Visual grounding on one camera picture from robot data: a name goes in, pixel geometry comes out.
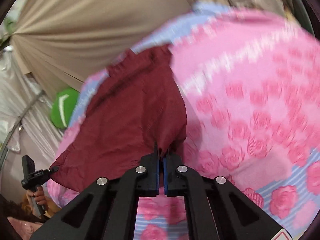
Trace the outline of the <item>person's left hand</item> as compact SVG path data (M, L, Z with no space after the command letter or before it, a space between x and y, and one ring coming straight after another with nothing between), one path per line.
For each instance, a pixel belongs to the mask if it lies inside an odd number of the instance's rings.
M47 205L47 200L42 186L38 186L35 192L27 190L26 197L31 206L33 206L33 200L38 205Z

